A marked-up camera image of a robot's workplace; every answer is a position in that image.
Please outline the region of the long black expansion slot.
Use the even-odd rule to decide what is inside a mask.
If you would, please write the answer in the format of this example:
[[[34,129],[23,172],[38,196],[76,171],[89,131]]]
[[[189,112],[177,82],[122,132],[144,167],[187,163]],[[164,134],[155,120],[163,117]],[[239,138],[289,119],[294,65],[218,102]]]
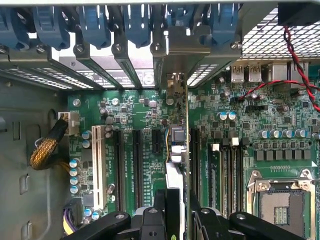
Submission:
[[[201,201],[201,157],[200,157],[200,130],[190,129],[190,167],[191,167],[191,187]]]
[[[132,147],[133,147],[135,208],[138,209],[142,207],[144,203],[143,144],[142,144],[142,131],[139,129],[134,129],[132,131]]]
[[[114,135],[114,150],[116,160],[116,183],[117,183],[117,209],[126,211],[125,200],[125,159],[124,138],[121,130],[116,130]]]

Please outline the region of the black RAM slot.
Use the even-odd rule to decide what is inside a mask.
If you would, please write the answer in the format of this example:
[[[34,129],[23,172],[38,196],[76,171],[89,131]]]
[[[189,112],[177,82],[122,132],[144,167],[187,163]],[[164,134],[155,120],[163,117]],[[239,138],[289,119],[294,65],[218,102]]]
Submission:
[[[222,214],[229,217],[243,208],[242,148],[238,137],[222,140]]]

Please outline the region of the silver CPU socket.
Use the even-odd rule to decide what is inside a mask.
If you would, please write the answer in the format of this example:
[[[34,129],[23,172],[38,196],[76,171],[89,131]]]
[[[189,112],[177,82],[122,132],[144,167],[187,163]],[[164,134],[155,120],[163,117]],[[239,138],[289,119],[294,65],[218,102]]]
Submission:
[[[251,171],[244,209],[268,223],[307,240],[317,240],[316,186],[311,171],[294,177],[265,177]]]

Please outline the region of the white expansion slot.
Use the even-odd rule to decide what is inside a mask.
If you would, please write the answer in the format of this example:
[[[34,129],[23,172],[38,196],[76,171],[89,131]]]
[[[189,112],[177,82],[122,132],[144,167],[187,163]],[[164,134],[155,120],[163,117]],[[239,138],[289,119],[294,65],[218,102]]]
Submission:
[[[103,210],[107,204],[105,126],[93,125],[91,131],[93,206],[95,209]]]

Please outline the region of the short black expansion slot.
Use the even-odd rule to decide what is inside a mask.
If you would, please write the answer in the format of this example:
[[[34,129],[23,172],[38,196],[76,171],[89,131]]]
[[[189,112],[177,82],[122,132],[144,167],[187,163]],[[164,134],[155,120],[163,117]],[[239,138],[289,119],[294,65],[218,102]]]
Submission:
[[[162,151],[162,132],[160,129],[153,129],[151,131],[152,138],[152,152],[159,154]]]

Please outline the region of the green Dell motherboard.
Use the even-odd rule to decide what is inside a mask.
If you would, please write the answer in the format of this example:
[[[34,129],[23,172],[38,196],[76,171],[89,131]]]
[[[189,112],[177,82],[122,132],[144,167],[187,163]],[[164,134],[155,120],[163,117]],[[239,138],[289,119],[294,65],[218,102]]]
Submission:
[[[245,211],[246,186],[251,171],[267,178],[296,177],[303,169],[311,172],[316,191],[316,232],[320,240],[320,113],[293,64],[268,65],[262,71],[266,82],[232,83],[228,73],[196,88],[187,96],[190,189],[192,189],[191,129],[200,135],[200,205],[222,210],[223,139],[238,137],[242,148],[242,189]],[[133,130],[141,130],[143,146],[143,206],[155,201],[156,191],[166,186],[164,144],[169,108],[164,93],[157,90],[81,93],[68,99],[79,114],[79,136],[70,138],[71,195],[82,199],[82,222],[86,226],[118,211],[115,131],[124,141],[125,212],[136,213]],[[104,125],[106,197],[104,209],[94,208],[92,126]],[[162,150],[152,151],[152,130],[161,130]]]

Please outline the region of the silver USB port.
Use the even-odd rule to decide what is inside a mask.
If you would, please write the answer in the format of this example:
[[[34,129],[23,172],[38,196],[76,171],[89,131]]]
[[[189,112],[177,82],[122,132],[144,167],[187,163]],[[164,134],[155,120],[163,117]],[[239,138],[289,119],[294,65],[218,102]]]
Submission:
[[[248,66],[248,81],[250,83],[262,82],[262,69],[260,64],[252,64]]]
[[[232,83],[243,83],[245,81],[244,67],[242,65],[232,65],[230,72]]]

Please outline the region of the metal expansion slot cover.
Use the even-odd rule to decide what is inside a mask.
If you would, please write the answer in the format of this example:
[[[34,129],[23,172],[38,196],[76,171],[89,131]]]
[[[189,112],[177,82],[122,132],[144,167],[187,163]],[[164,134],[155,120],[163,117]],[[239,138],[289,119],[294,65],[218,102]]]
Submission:
[[[128,55],[128,41],[125,40],[124,42],[115,42],[111,47],[111,51],[115,61],[128,76],[135,88],[142,89],[143,85]]]
[[[108,81],[118,90],[124,90],[124,87],[116,81],[108,72],[106,72],[90,55],[90,45],[88,43],[76,43],[73,47],[73,53],[78,62],[86,66],[98,76]]]

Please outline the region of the open grey PC case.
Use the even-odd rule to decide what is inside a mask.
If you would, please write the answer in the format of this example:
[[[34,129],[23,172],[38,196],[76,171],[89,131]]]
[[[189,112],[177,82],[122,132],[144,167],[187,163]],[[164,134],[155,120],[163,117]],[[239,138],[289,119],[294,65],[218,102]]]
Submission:
[[[308,26],[278,25],[279,3],[320,0],[0,0],[14,8],[27,29],[28,50],[0,44],[0,240],[64,240],[63,207],[72,199],[70,139],[80,134],[80,115],[71,96],[105,91],[161,91],[153,55],[154,38],[169,27],[183,27],[191,37],[185,80],[199,88],[232,65],[283,65],[280,83],[288,80],[287,64],[300,75],[309,100],[320,113],[320,21]],[[239,4],[235,40],[213,45],[211,4]],[[127,40],[124,6],[148,4],[150,45],[136,48]],[[97,49],[83,38],[80,6],[105,5],[111,45]],[[56,50],[37,36],[33,8],[61,7],[70,47]],[[114,43],[127,40],[128,56],[142,84],[136,89],[116,62]],[[90,57],[124,90],[76,60],[75,44],[87,43]]]

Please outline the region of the blue slot retention clip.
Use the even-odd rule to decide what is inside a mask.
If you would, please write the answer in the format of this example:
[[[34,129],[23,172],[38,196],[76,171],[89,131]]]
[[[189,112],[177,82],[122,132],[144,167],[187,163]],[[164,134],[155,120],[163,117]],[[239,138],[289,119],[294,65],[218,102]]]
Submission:
[[[70,47],[70,34],[60,6],[32,8],[33,21],[39,40],[57,51]]]
[[[214,3],[210,5],[209,25],[214,46],[235,41],[238,24],[238,3]]]
[[[17,51],[30,48],[27,28],[13,7],[0,7],[0,44]]]
[[[136,48],[151,44],[149,27],[149,5],[128,4],[123,7],[125,36]]]
[[[105,5],[83,5],[79,7],[79,22],[83,39],[104,49],[111,46],[111,31],[108,25]]]

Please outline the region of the small black case switch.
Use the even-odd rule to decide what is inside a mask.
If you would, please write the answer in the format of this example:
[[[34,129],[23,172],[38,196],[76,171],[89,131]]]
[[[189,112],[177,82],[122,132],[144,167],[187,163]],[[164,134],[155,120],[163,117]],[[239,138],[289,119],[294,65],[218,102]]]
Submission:
[[[280,2],[277,9],[279,26],[310,26],[320,21],[320,3]]]

